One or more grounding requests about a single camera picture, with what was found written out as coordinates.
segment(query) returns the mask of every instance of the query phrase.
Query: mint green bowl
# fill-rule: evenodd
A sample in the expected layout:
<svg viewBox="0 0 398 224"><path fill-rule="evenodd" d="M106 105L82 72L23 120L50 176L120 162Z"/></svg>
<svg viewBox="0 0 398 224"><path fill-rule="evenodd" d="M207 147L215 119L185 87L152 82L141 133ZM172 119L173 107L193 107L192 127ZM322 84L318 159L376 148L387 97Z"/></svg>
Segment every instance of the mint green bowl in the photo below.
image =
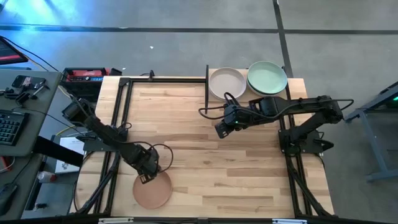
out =
<svg viewBox="0 0 398 224"><path fill-rule="evenodd" d="M272 62L256 62L249 67L248 84L259 95L274 95L285 89L287 76Z"/></svg>

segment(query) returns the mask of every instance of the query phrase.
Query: gray floor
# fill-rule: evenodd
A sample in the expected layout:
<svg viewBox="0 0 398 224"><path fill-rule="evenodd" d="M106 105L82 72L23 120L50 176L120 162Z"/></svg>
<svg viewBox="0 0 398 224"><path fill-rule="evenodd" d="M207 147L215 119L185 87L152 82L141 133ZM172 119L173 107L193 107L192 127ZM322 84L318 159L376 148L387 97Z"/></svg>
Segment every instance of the gray floor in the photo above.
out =
<svg viewBox="0 0 398 224"><path fill-rule="evenodd" d="M279 0L279 4L286 29L398 29L395 0ZM276 28L271 0L8 0L0 21L101 27ZM283 64L277 34L0 31L0 35L60 70L114 67L129 75L153 69L162 75L200 76L206 64L213 68L246 68L259 60ZM308 95L355 99L345 114L398 81L396 35L287 35L286 39L294 77L305 79ZM29 63L18 66L34 68ZM62 119L60 110L67 104L69 100L58 92L50 114ZM386 125L377 119L373 124ZM48 119L41 135L49 138L63 128ZM321 129L326 132L325 139L335 143L324 160L336 214L398 223L398 178L371 184L365 181L364 176L377 171L377 165L359 120ZM396 131L391 125L384 129ZM391 147L395 141L389 138ZM63 181L46 185L40 192L39 201L47 202L50 208L24 216L65 214L73 177ZM56 193L50 197L48 192Z"/></svg>

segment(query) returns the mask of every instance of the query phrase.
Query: computer mouse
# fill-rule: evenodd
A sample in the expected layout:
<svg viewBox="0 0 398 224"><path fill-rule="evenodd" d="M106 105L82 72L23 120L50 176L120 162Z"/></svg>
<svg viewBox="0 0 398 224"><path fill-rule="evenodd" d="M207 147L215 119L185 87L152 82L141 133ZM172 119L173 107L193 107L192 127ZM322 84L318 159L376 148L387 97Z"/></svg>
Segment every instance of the computer mouse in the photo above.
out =
<svg viewBox="0 0 398 224"><path fill-rule="evenodd" d="M18 185L11 182L0 187L0 215L4 215L11 208L12 199L17 192Z"/></svg>

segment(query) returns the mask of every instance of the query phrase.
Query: butcher block tabletop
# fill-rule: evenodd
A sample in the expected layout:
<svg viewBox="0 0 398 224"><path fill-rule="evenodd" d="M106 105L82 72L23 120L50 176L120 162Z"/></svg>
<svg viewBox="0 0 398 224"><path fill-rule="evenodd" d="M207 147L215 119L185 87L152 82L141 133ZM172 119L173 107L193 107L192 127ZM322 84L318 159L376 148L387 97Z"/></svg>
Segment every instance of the butcher block tabletop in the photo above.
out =
<svg viewBox="0 0 398 224"><path fill-rule="evenodd" d="M120 77L105 77L96 106L96 115L110 124ZM304 80L289 79L292 99L306 98ZM259 98L248 88L239 99L243 106ZM118 125L126 97L123 92ZM285 91L278 96L286 98ZM209 107L223 102L209 97ZM121 161L113 200L113 217L230 217L293 218L285 157L280 152L279 122L234 131L220 139L214 125L199 115L205 107L204 83L135 83L132 88L127 121L132 124L128 141L163 143L174 152L167 171L173 183L169 201L160 208L148 210L134 200L132 186L137 172ZM208 116L221 116L211 110ZM310 114L295 116L299 125ZM159 164L167 167L170 151L156 147ZM97 187L103 163L103 152L95 152L83 165L76 187L76 203L80 208ZM320 158L303 154L308 188L326 211L333 213L325 171ZM102 209L108 187L105 188ZM302 193L298 191L300 208L304 210Z"/></svg>

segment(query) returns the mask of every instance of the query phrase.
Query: black keyboard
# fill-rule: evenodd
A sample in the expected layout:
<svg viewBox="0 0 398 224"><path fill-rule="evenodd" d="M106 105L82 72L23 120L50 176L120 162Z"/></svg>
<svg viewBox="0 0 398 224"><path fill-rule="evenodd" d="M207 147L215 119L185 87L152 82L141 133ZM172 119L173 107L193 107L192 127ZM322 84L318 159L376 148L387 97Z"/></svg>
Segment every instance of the black keyboard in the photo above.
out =
<svg viewBox="0 0 398 224"><path fill-rule="evenodd" d="M0 110L0 144L14 146L28 116L29 113Z"/></svg>

